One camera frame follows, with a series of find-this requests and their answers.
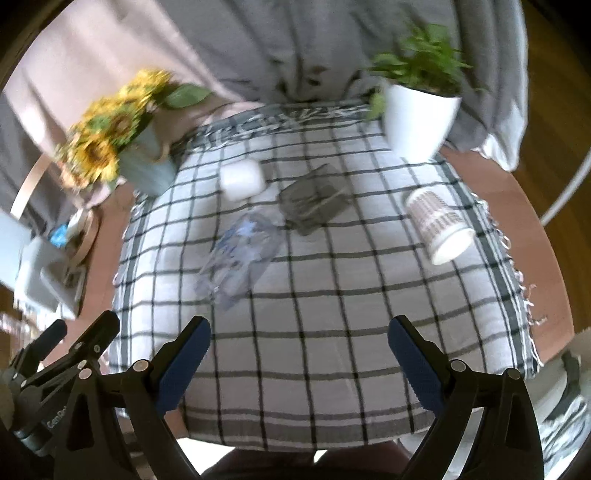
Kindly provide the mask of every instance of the patterned paper cup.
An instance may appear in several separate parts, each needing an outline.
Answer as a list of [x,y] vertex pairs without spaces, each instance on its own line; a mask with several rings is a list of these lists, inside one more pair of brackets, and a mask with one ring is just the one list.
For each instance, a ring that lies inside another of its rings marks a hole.
[[432,190],[415,190],[406,207],[433,265],[459,257],[474,241],[476,232]]

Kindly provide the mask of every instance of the white cup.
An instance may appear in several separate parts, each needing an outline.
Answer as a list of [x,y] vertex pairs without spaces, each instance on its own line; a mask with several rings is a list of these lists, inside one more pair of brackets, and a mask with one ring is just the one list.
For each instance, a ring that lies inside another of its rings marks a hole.
[[412,192],[406,208],[433,265],[442,265],[459,257],[474,241],[474,229],[429,188]]
[[263,192],[267,183],[259,162],[245,158],[220,168],[220,188],[228,200],[239,202]]

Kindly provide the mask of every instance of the plaid tablecloth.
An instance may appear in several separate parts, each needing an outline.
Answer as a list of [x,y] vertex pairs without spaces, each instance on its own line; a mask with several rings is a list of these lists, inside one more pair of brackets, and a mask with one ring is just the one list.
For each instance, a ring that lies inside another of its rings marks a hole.
[[[445,159],[393,157],[365,106],[265,107],[192,132],[176,148],[173,187],[138,205],[125,235],[113,308],[122,322],[113,370],[154,356],[195,315],[213,340],[182,407],[191,435],[255,449],[325,449],[426,428],[390,352],[396,314],[473,369],[538,369],[527,310],[499,232]],[[268,189],[250,202],[220,194],[224,163],[261,162]],[[196,300],[196,274],[245,210],[324,163],[345,173],[353,206],[311,237],[285,231],[248,298],[221,312]],[[456,261],[429,263],[404,197],[433,186],[477,231]]]

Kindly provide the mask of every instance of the sunflower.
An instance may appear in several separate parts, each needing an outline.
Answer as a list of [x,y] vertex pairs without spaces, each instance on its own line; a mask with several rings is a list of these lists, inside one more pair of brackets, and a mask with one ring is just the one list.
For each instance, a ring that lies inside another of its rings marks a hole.
[[121,99],[114,97],[102,97],[99,100],[95,100],[89,105],[89,107],[86,109],[86,112],[84,112],[82,115],[82,120],[78,122],[78,124],[73,125],[73,128],[76,126],[83,126],[87,121],[91,120],[97,115],[104,115],[116,110],[120,107],[121,103],[123,103]]
[[168,85],[170,79],[171,74],[165,70],[142,69],[119,90],[117,98],[132,100],[145,106],[155,94]]
[[124,147],[134,137],[144,113],[145,108],[139,102],[121,102],[78,125],[84,129],[79,135],[103,135],[114,147]]
[[69,170],[66,166],[63,166],[61,169],[61,184],[66,187],[67,189],[72,190],[83,190],[85,189],[90,181],[79,175],[74,174],[71,170]]
[[89,182],[112,181],[118,175],[117,152],[102,135],[91,135],[75,145],[69,163]]

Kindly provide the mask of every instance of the blue gripper pad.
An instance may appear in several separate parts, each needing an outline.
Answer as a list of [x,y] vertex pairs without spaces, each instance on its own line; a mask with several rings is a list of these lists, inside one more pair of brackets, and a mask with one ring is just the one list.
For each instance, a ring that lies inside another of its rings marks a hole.
[[158,397],[154,404],[160,416],[177,408],[191,383],[193,374],[209,349],[212,338],[211,327],[204,318],[192,320],[192,322],[195,321],[199,322],[197,328],[186,339],[158,383]]
[[438,416],[444,408],[443,386],[434,368],[397,317],[390,321],[388,344],[421,406]]

